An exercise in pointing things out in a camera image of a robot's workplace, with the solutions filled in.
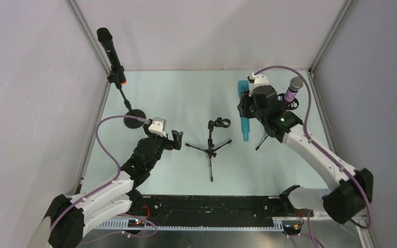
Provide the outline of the shock mount tripod stand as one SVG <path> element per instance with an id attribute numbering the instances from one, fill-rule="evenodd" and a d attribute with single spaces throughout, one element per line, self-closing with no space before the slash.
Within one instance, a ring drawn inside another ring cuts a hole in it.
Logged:
<path id="1" fill-rule="evenodd" d="M 294 98 L 292 102 L 287 102 L 284 99 L 285 93 L 278 94 L 278 100 L 282 103 L 284 110 L 293 111 L 299 107 L 299 101 L 297 98 Z M 269 137 L 269 135 L 265 132 L 262 138 L 262 141 L 257 145 L 255 150 L 259 150 L 263 142 Z"/>

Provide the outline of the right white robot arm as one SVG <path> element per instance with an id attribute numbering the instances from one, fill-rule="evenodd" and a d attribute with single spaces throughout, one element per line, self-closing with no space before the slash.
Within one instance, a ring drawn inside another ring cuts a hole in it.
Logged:
<path id="1" fill-rule="evenodd" d="M 241 118 L 257 119 L 268 136 L 291 148 L 320 175 L 330 190 L 321 196 L 323 209 L 334 221 L 344 224 L 369 209 L 373 174 L 366 168 L 357 170 L 318 143 L 306 123 L 287 107 L 283 94 L 270 85 L 240 89 L 238 94 Z"/>

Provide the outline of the tall black tripod stand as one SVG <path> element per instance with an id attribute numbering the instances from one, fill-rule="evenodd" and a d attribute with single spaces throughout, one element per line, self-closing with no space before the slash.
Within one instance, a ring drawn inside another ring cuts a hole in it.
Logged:
<path id="1" fill-rule="evenodd" d="M 231 139 L 229 139 L 226 143 L 216 147 L 215 144 L 213 143 L 212 139 L 212 134 L 215 128 L 228 128 L 231 125 L 231 121 L 227 118 L 223 119 L 222 117 L 218 117 L 215 120 L 210 120 L 208 122 L 207 128 L 208 128 L 208 139 L 207 139 L 207 149 L 202 149 L 193 145 L 190 145 L 188 143 L 185 143 L 187 147 L 202 151 L 207 154 L 208 160 L 209 160 L 209 174 L 210 174 L 210 181 L 213 182 L 213 174 L 212 174 L 212 158 L 215 158 L 217 156 L 217 151 L 221 149 L 222 147 L 230 144 L 232 142 Z"/>

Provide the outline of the black microphone orange end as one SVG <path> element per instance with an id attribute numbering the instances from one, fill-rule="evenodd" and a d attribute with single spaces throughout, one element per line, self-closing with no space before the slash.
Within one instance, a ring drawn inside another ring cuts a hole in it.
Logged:
<path id="1" fill-rule="evenodd" d="M 124 67 L 114 47 L 113 36 L 105 27 L 97 29 L 96 34 L 111 64 L 111 72 L 108 76 L 108 80 L 110 83 L 114 83 L 117 89 L 121 89 L 122 86 L 126 84 L 127 79 L 125 77 Z"/>

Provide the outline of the black round base stand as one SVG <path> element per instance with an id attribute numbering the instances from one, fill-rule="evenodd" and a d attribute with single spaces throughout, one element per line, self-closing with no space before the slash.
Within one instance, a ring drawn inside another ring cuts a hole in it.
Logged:
<path id="1" fill-rule="evenodd" d="M 136 119 L 136 117 L 141 118 L 141 119 L 146 119 L 146 115 L 142 110 L 132 108 L 130 101 L 126 98 L 125 93 L 123 92 L 123 85 L 126 84 L 127 79 L 125 77 L 125 71 L 123 66 L 119 67 L 111 67 L 111 72 L 107 77 L 107 80 L 111 83 L 114 84 L 115 87 L 118 89 L 120 92 L 124 105 L 126 109 L 128 110 L 126 115 L 133 116 L 134 118 L 123 118 L 123 122 L 127 128 L 130 129 L 138 129 L 144 125 L 142 121 L 139 121 Z"/>

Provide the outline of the blue microphone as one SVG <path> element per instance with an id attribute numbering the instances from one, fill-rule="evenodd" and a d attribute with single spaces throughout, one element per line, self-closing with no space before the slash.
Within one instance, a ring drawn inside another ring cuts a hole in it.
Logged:
<path id="1" fill-rule="evenodd" d="M 249 82 L 247 80 L 240 80 L 238 81 L 237 85 L 237 92 L 240 100 L 242 99 L 242 95 L 244 92 L 248 92 L 249 89 Z M 243 135 L 243 141 L 249 141 L 249 133 L 250 133 L 250 121 L 245 117 L 241 117 L 241 132 Z"/>

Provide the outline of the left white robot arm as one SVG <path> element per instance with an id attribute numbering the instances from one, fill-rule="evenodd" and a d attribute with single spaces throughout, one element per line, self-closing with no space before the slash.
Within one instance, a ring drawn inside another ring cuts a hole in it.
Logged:
<path id="1" fill-rule="evenodd" d="M 110 218 L 126 213 L 139 198 L 136 187 L 149 176 L 164 150 L 180 150 L 183 132 L 172 131 L 173 139 L 152 132 L 138 141 L 118 175 L 91 192 L 60 194 L 47 209 L 51 219 L 48 243 L 52 247 L 77 247 L 92 229 Z"/>

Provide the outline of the purple glitter microphone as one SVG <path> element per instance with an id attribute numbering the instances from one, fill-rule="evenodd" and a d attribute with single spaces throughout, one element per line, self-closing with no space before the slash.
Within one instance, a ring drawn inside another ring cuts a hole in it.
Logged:
<path id="1" fill-rule="evenodd" d="M 287 103 L 292 103 L 296 99 L 296 94 L 304 86 L 301 77 L 295 76 L 290 80 L 289 87 L 284 94 L 283 100 Z"/>

